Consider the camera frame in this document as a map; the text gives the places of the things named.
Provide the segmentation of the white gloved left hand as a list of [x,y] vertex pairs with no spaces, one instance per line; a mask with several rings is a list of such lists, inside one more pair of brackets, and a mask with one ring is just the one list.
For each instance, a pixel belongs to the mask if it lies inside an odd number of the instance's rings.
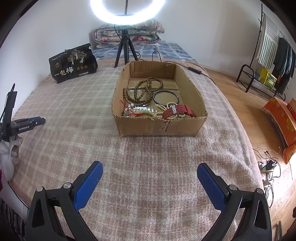
[[10,137],[8,142],[1,140],[1,171],[2,179],[6,182],[10,181],[14,175],[22,142],[23,138],[19,135]]

